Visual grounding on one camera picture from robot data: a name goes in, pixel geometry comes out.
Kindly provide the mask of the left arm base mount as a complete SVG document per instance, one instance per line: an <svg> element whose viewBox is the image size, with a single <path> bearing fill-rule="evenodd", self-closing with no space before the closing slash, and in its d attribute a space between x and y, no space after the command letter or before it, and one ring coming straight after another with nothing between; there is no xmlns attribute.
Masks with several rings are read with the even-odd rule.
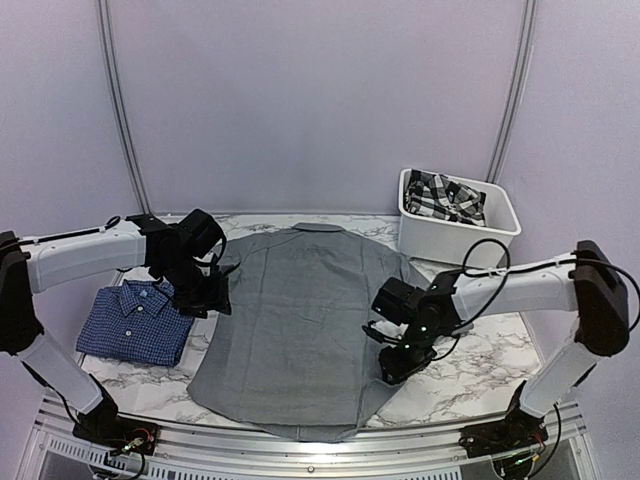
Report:
<svg viewBox="0 0 640 480"><path fill-rule="evenodd" d="M115 401L105 393L102 396L95 409L87 414L76 415L73 436L120 452L130 446L144 455L152 455L156 448L159 426L121 416Z"/></svg>

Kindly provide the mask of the grey long sleeve shirt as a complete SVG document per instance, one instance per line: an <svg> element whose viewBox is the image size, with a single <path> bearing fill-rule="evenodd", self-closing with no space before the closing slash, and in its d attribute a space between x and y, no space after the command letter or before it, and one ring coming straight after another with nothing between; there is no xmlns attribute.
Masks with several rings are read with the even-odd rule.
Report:
<svg viewBox="0 0 640 480"><path fill-rule="evenodd" d="M198 405L296 441L354 435L394 395L363 326L384 282L426 278L402 254L339 226L299 223L229 242L232 311L188 385Z"/></svg>

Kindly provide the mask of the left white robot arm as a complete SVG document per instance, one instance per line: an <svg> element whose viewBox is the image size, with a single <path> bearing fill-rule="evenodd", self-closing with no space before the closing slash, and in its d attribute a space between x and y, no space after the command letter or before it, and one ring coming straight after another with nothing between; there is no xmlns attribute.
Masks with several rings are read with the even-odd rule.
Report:
<svg viewBox="0 0 640 480"><path fill-rule="evenodd" d="M231 312L228 274L215 247L227 244L222 227L195 209L178 223L152 214L114 217L106 225L48 237L1 235L1 350L73 406L81 424L106 445L125 438L126 423L104 387L83 371L38 320L34 295L110 270L147 268L173 287L179 312L204 318Z"/></svg>

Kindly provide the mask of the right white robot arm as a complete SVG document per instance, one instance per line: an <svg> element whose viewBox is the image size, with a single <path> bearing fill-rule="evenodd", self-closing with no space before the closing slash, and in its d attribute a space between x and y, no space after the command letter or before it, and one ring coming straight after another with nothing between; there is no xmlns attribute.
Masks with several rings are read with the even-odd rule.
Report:
<svg viewBox="0 0 640 480"><path fill-rule="evenodd" d="M490 315L566 311L578 315L569 340L514 395L514 411L501 419L495 438L515 448L571 388L597 363L622 352L638 321L629 318L628 291L635 279L609 262L590 240L550 260L503 268L462 265L439 273L426 288L390 277L378 290L372 310L406 329L398 337L380 332L373 322L365 334L384 344L379 354L383 380L400 384L437 358L441 337L458 337L476 320Z"/></svg>

